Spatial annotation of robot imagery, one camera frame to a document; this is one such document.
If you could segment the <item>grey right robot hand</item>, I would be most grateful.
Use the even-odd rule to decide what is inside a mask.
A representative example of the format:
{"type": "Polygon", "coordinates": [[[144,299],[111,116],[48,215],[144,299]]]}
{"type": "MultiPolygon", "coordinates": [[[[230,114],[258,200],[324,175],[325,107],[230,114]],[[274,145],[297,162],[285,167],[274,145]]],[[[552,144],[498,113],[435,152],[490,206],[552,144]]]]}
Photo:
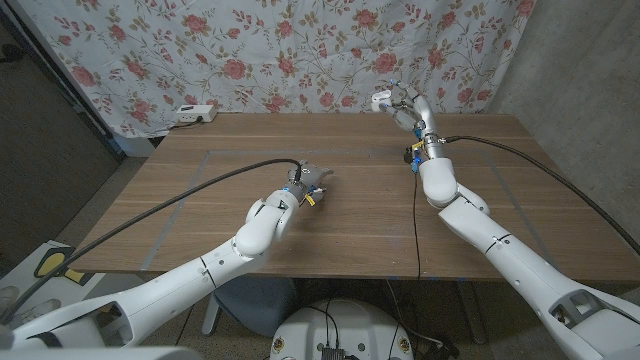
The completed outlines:
{"type": "Polygon", "coordinates": [[[428,159],[444,158],[435,114],[427,99],[406,82],[391,79],[390,83],[397,91],[385,90],[378,108],[416,137],[417,142],[408,147],[411,156],[421,152],[428,159]]]}

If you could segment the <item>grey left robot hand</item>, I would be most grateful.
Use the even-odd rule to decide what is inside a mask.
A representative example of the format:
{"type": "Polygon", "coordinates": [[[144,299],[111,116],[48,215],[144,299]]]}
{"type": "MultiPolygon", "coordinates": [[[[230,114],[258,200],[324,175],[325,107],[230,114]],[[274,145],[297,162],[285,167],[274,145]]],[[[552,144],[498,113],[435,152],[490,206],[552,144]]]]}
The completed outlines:
{"type": "Polygon", "coordinates": [[[308,202],[314,206],[324,197],[325,189],[321,187],[325,177],[332,175],[330,168],[320,168],[302,160],[300,165],[294,165],[288,172],[288,180],[284,190],[292,193],[300,204],[308,202]]]}

